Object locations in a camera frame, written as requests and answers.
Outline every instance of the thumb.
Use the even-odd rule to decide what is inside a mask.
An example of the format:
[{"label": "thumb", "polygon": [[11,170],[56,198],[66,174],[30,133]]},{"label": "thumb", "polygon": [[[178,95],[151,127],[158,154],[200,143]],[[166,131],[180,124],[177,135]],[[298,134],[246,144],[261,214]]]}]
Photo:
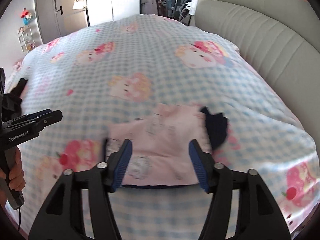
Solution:
[{"label": "thumb", "polygon": [[5,173],[0,169],[0,178],[5,179],[6,177]]}]

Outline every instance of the upholstered headboard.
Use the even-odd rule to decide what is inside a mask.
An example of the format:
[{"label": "upholstered headboard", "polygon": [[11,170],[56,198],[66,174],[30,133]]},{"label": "upholstered headboard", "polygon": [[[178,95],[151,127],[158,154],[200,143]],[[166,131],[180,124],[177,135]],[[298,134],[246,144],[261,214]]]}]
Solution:
[{"label": "upholstered headboard", "polygon": [[320,153],[320,20],[303,0],[198,0],[191,25],[216,33],[298,117]]}]

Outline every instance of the blue gripper pad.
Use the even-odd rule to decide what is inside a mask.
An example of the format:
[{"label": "blue gripper pad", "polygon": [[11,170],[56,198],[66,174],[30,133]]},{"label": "blue gripper pad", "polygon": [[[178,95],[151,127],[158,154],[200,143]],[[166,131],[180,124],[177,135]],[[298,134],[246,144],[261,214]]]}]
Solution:
[{"label": "blue gripper pad", "polygon": [[192,141],[189,143],[189,156],[195,169],[200,187],[203,188],[205,192],[209,192],[207,172]]},{"label": "blue gripper pad", "polygon": [[114,191],[116,191],[121,186],[123,177],[124,177],[125,172],[127,170],[127,167],[128,167],[131,155],[132,155],[132,142],[130,140],[128,140],[125,147],[120,148],[118,154],[120,154],[121,157],[120,157],[120,160],[118,161],[118,164],[114,170],[113,183],[111,185],[111,188]]}]

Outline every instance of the blue and white gingham fabric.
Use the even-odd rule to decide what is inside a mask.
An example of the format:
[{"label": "blue and white gingham fabric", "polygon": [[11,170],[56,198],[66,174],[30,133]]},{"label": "blue and white gingham fabric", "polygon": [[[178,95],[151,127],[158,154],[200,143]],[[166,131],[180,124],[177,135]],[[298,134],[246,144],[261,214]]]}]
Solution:
[{"label": "blue and white gingham fabric", "polygon": [[[198,69],[185,66],[175,51],[180,45],[195,41],[220,44],[228,54],[226,64]],[[114,42],[115,47],[103,59],[75,64],[80,52],[107,42]],[[283,212],[287,217],[289,207],[291,219],[286,221],[290,231],[318,202],[320,173],[314,141],[278,96],[250,70],[231,42],[172,20],[139,15],[82,29],[61,38],[48,52],[43,52],[45,46],[25,57],[12,82],[15,85],[22,77],[29,79],[22,103],[25,114],[47,108],[63,112],[61,122],[20,145],[27,182],[21,228],[27,233],[43,202],[43,187],[53,185],[52,181],[39,183],[36,179],[35,170],[41,157],[62,152],[71,140],[101,141],[108,135],[110,123],[150,115],[157,103],[199,104],[207,106],[211,113],[224,112],[232,136],[215,158],[231,169],[258,170],[279,205],[288,202]],[[51,63],[52,57],[60,52],[63,57]],[[110,96],[108,83],[114,76],[129,77],[138,72],[151,82],[152,93],[147,100],[134,102]],[[73,94],[66,96],[70,89]],[[313,199],[305,207],[292,206],[284,196],[288,188],[287,171],[300,163],[308,165],[316,180]],[[210,200],[211,196],[198,185],[157,190],[120,188],[110,194],[115,219],[125,240],[196,240]],[[235,197],[227,237],[235,230],[236,202]],[[87,204],[84,211],[87,234],[93,237]],[[10,213],[17,219],[16,212]]]}]

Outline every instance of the bed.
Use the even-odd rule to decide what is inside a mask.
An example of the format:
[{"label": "bed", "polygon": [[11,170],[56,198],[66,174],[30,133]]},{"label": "bed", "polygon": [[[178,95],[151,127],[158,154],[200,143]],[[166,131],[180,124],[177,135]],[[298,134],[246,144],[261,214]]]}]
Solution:
[{"label": "bed", "polygon": [[[7,91],[29,80],[25,114],[64,114],[20,146],[26,233],[64,169],[86,170],[105,159],[101,141],[111,124],[150,116],[163,103],[224,112],[228,138],[213,158],[231,169],[257,169],[297,234],[320,200],[319,19],[303,0],[199,0],[191,25],[141,15],[89,27],[35,49],[8,79]],[[162,127],[158,119],[152,124]],[[86,194],[84,223],[93,237]],[[227,237],[235,230],[236,196]],[[197,239],[210,200],[198,185],[124,187],[110,196],[124,239]]]}]

